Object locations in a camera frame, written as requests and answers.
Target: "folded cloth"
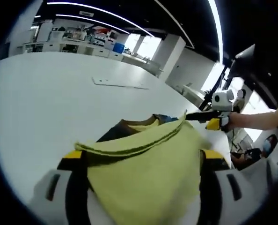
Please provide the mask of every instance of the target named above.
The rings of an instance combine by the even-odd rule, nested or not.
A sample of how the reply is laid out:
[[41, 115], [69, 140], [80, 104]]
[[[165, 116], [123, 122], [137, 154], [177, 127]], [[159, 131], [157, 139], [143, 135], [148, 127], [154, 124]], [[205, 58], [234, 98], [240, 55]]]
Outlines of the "folded cloth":
[[88, 179], [118, 225], [155, 225], [174, 224], [199, 194], [199, 149], [204, 145], [184, 114], [124, 138], [92, 146], [77, 143], [75, 149], [89, 153], [89, 160], [122, 157], [88, 167]]

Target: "desk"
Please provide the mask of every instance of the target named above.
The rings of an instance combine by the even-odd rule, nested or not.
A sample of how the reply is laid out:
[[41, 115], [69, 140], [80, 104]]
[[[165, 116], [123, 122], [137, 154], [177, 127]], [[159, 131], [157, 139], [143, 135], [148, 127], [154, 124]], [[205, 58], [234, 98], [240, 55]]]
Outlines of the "desk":
[[[140, 82], [150, 89], [94, 85], [92, 76]], [[76, 141], [94, 142], [122, 118], [145, 120], [152, 113], [177, 117], [186, 109], [198, 111], [144, 69], [116, 60], [64, 52], [9, 57], [0, 61], [0, 166], [13, 192], [27, 204], [34, 186]], [[227, 136], [205, 130], [197, 121], [192, 125], [231, 164]], [[198, 200], [188, 206], [194, 209], [186, 216], [191, 221], [198, 219]]]

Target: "ceiling light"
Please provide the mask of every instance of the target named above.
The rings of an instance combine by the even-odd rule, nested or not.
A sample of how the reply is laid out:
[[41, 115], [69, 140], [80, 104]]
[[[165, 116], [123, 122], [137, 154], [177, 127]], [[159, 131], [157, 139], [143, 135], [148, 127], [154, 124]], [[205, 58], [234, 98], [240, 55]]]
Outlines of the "ceiling light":
[[222, 41], [222, 30], [221, 30], [219, 14], [218, 14], [215, 0], [208, 0], [208, 1], [209, 1], [211, 10], [212, 10], [213, 16], [214, 16], [214, 21], [215, 21], [216, 31], [217, 31], [217, 36], [218, 36], [219, 62], [221, 64], [223, 64], [223, 41]]
[[194, 45], [191, 42], [189, 36], [187, 35], [187, 33], [185, 32], [185, 30], [182, 28], [182, 26], [180, 25], [180, 23], [174, 18], [174, 16], [158, 1], [158, 0], [154, 0], [162, 9], [164, 9], [164, 11], [171, 17], [171, 19], [173, 19], [173, 21], [178, 25], [178, 27], [181, 29], [181, 31], [184, 33], [184, 35], [186, 36], [186, 38], [188, 39], [188, 41], [190, 42], [191, 46], [189, 46], [189, 48], [193, 48], [194, 49]]
[[81, 6], [81, 7], [86, 7], [86, 8], [92, 8], [92, 9], [95, 9], [95, 10], [99, 10], [101, 12], [108, 13], [110, 15], [116, 16], [117, 18], [122, 19], [122, 20], [124, 20], [124, 21], [126, 21], [126, 22], [128, 22], [128, 23], [130, 23], [132, 25], [134, 25], [135, 27], [138, 27], [139, 29], [144, 31], [146, 34], [154, 37], [154, 35], [152, 35], [150, 32], [148, 32], [147, 30], [143, 29], [142, 27], [134, 24], [133, 22], [131, 22], [131, 21], [129, 21], [129, 20], [127, 20], [127, 19], [117, 15], [117, 14], [114, 14], [112, 12], [106, 11], [106, 10], [101, 9], [101, 8], [97, 8], [97, 7], [94, 7], [94, 6], [83, 5], [83, 4], [79, 4], [79, 3], [72, 3], [72, 2], [48, 2], [47, 4], [48, 5], [74, 5], [74, 6]]
[[101, 23], [101, 24], [107, 25], [107, 26], [109, 26], [109, 27], [113, 27], [113, 28], [115, 28], [115, 29], [117, 29], [117, 30], [120, 30], [120, 31], [126, 33], [126, 34], [130, 34], [129, 32], [127, 32], [127, 31], [125, 31], [125, 30], [123, 30], [123, 29], [120, 29], [120, 28], [118, 28], [118, 27], [112, 26], [112, 25], [110, 25], [110, 24], [107, 24], [107, 23], [105, 23], [105, 22], [101, 22], [101, 21], [98, 21], [98, 20], [93, 20], [93, 19], [89, 19], [89, 18], [85, 18], [85, 17], [81, 17], [81, 16], [76, 16], [76, 15], [56, 14], [56, 16], [72, 17], [72, 18], [78, 18], [78, 19], [83, 19], [83, 20], [90, 20], [90, 21], [93, 21], [93, 22], [97, 22], [97, 23]]

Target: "white table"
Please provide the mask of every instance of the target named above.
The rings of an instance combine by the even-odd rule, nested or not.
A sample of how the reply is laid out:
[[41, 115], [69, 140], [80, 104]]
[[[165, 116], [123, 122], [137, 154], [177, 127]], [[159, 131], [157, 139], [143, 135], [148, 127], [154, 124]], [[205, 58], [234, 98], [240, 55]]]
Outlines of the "white table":
[[[92, 76], [140, 82], [150, 89], [97, 86]], [[186, 109], [198, 111], [163, 81], [133, 65], [63, 52], [13, 56], [0, 61], [0, 166], [13, 192], [27, 204], [36, 183], [76, 141], [96, 141], [122, 118], [144, 120], [152, 113], [177, 117]], [[227, 136], [205, 130], [197, 121], [192, 124], [230, 164]], [[188, 207], [184, 224], [197, 221], [199, 198]], [[98, 220], [98, 213], [93, 217]]]

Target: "person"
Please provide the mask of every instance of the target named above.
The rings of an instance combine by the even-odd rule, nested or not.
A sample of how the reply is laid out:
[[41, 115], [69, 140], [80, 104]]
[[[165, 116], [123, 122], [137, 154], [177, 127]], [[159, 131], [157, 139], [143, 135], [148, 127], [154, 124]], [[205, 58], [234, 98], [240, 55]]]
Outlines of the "person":
[[234, 112], [241, 113], [241, 111], [245, 106], [245, 96], [246, 96], [245, 89], [238, 90], [237, 99], [234, 102]]
[[231, 160], [238, 170], [245, 169], [261, 158], [267, 158], [275, 148], [278, 140], [275, 134], [270, 135], [263, 143], [263, 151], [259, 148], [246, 150], [244, 153], [231, 152]]

